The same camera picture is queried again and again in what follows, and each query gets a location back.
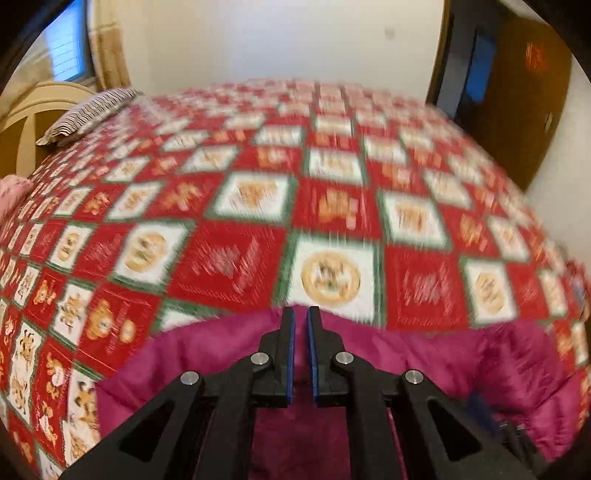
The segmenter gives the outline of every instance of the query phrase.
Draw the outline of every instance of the pillow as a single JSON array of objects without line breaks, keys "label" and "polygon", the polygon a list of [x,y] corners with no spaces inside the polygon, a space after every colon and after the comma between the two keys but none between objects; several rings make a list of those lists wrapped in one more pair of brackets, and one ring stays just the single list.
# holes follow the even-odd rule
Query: pillow
[{"label": "pillow", "polygon": [[8,219],[14,207],[22,202],[33,187],[31,180],[17,175],[7,175],[0,179],[0,225]]},{"label": "pillow", "polygon": [[43,138],[37,140],[37,145],[56,143],[74,134],[77,140],[98,124],[97,117],[99,122],[104,120],[137,95],[142,95],[142,92],[134,88],[114,88],[100,92],[64,113],[49,127]]}]

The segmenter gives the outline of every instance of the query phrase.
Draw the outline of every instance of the metal screw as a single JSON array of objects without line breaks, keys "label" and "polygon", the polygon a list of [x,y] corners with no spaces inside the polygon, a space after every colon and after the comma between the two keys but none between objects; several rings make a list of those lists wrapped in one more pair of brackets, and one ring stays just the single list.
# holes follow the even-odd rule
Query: metal screw
[{"label": "metal screw", "polygon": [[417,385],[425,379],[425,376],[418,370],[409,370],[404,374],[404,378],[408,383]]},{"label": "metal screw", "polygon": [[353,360],[355,360],[355,357],[349,352],[339,352],[335,355],[335,360],[337,360],[337,362],[340,364],[349,365]]},{"label": "metal screw", "polygon": [[188,371],[181,375],[181,383],[184,385],[194,385],[199,381],[199,374],[197,372]]},{"label": "metal screw", "polygon": [[251,362],[255,365],[265,365],[269,361],[269,355],[265,352],[257,352],[251,355]]}]

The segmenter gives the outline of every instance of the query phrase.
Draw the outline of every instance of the brown wooden door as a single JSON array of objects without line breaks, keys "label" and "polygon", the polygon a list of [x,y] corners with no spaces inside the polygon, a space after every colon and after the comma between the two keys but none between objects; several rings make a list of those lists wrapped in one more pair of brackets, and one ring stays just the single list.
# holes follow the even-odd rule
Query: brown wooden door
[{"label": "brown wooden door", "polygon": [[572,54],[549,25],[511,15],[481,107],[468,131],[526,189],[562,114]]}]

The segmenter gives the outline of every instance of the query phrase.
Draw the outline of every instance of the pink fabric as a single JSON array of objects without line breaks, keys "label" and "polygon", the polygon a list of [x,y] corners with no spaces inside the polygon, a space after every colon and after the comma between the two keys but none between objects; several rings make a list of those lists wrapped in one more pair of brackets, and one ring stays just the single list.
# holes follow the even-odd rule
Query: pink fabric
[{"label": "pink fabric", "polygon": [[[207,375],[256,351],[280,324],[279,309],[228,316],[172,330],[149,342],[97,386],[100,429],[107,435],[185,370]],[[345,413],[311,399],[306,308],[295,307],[294,403],[257,414],[251,479],[350,478]],[[577,380],[569,378],[551,340],[530,322],[428,338],[377,330],[324,312],[326,328],[375,367],[422,370],[446,394],[481,393],[502,417],[522,423],[552,460],[576,435]]]},{"label": "pink fabric", "polygon": [[0,179],[0,225],[8,219],[14,207],[22,202],[33,187],[31,180],[18,175],[7,175]]}]

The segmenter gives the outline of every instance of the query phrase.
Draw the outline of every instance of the striped pillow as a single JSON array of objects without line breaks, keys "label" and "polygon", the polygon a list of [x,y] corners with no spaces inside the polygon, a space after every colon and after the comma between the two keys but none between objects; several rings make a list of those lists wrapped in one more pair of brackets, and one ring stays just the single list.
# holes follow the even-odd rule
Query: striped pillow
[{"label": "striped pillow", "polygon": [[45,135],[37,140],[37,145],[56,143],[74,134],[79,134],[75,140],[78,139],[98,124],[97,117],[105,119],[109,112],[116,112],[120,106],[127,104],[137,95],[142,95],[142,92],[134,88],[114,88],[100,92],[64,113],[49,127]]}]

